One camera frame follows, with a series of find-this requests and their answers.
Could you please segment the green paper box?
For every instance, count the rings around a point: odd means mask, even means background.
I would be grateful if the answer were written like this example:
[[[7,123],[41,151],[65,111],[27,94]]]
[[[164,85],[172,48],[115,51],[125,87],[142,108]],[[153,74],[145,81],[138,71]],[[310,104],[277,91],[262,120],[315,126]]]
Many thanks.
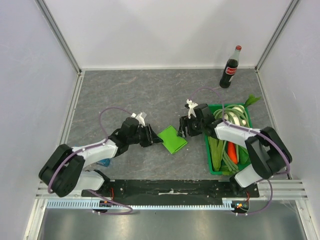
[[[163,140],[162,144],[172,155],[188,144],[184,138],[178,136],[178,131],[172,125],[161,131],[157,136]]]

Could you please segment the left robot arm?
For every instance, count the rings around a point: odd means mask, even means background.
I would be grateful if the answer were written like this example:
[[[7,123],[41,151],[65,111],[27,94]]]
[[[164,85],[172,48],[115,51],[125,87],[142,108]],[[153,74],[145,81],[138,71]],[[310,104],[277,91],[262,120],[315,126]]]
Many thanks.
[[[146,148],[163,142],[150,124],[145,123],[142,115],[132,114],[107,139],[80,147],[59,145],[39,171],[38,177],[47,185],[49,193],[61,198],[73,191],[87,189],[104,197],[110,191],[107,177],[97,170],[84,171],[85,167],[118,157],[130,145],[139,144]]]

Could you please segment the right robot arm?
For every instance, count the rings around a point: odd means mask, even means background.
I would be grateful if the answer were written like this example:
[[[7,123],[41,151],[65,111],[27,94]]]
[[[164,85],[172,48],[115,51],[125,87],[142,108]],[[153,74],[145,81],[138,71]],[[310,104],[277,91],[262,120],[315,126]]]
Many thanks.
[[[292,156],[272,127],[263,129],[248,128],[215,118],[206,103],[186,101],[188,115],[179,119],[178,136],[194,137],[204,134],[217,140],[232,142],[248,151],[251,164],[230,178],[229,191],[235,197],[242,196],[247,187],[281,174],[280,170],[290,171]]]

